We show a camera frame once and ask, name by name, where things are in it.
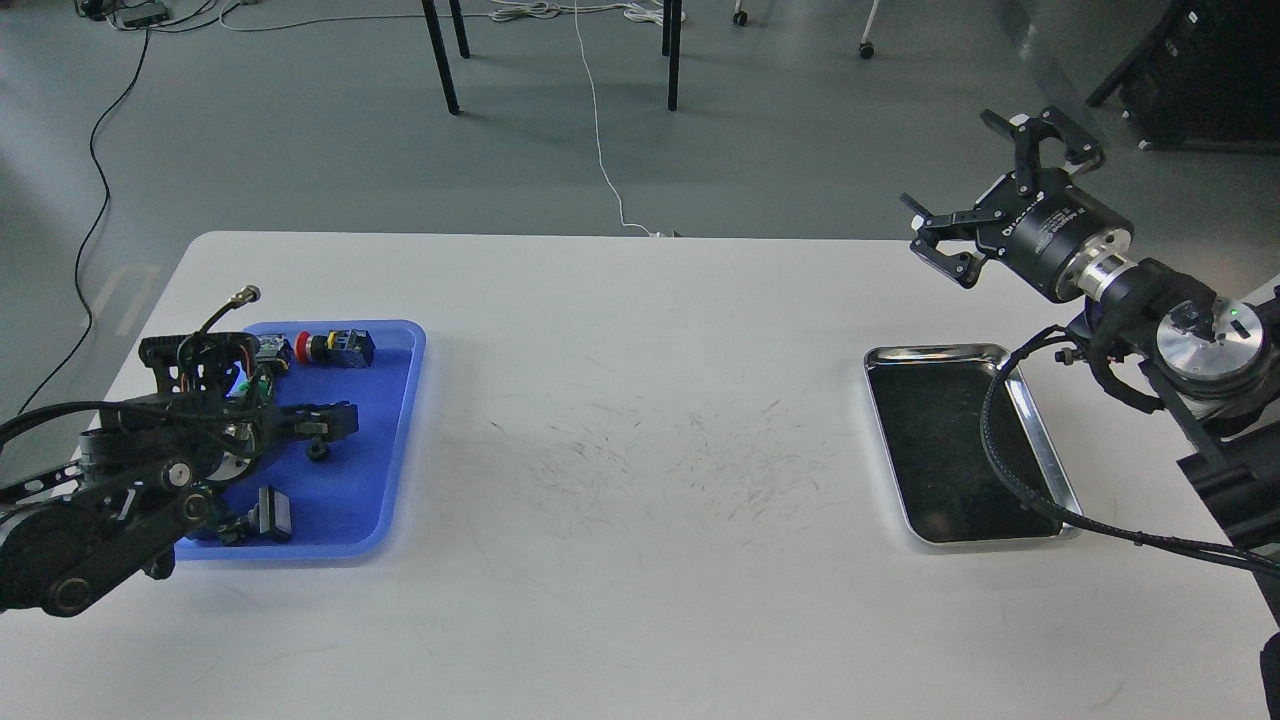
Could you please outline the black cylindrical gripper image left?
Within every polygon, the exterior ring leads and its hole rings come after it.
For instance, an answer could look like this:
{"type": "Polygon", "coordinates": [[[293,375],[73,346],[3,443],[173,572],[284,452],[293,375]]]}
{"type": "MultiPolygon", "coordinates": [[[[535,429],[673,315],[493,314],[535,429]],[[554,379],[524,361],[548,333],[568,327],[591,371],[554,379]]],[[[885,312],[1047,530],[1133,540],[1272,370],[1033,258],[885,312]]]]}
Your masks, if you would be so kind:
{"type": "Polygon", "coordinates": [[[205,434],[206,486],[233,486],[271,466],[289,442],[316,439],[324,443],[358,432],[358,406],[294,404],[278,407],[266,402],[251,419],[227,420],[205,434]]]}

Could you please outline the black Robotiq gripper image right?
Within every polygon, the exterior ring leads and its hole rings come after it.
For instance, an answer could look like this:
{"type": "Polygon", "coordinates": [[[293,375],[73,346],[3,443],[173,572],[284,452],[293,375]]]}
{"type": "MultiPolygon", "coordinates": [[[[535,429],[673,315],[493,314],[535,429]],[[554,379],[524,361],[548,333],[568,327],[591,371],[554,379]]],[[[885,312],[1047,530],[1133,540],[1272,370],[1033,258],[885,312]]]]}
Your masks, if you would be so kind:
{"type": "Polygon", "coordinates": [[[901,193],[919,223],[910,250],[960,287],[973,288],[988,256],[998,259],[1053,304],[1082,295],[1100,301],[1137,264],[1126,255],[1133,224],[1073,183],[1105,164],[1102,143],[1057,108],[1004,118],[984,109],[983,123],[1014,143],[1012,177],[993,184],[970,210],[936,215],[901,193]],[[1043,170],[1041,145],[1062,145],[1062,165],[1043,170]],[[942,242],[973,249],[946,254],[942,242]]]}

